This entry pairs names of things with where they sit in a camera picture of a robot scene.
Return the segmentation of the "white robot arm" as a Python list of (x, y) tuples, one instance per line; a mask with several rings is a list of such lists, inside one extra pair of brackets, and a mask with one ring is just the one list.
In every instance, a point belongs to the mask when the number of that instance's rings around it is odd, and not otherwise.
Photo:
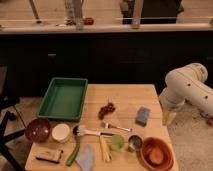
[(213, 118), (213, 88), (204, 84), (207, 78), (207, 69), (200, 63), (191, 63), (166, 74), (166, 87), (159, 95), (164, 126), (174, 120), (186, 100)]

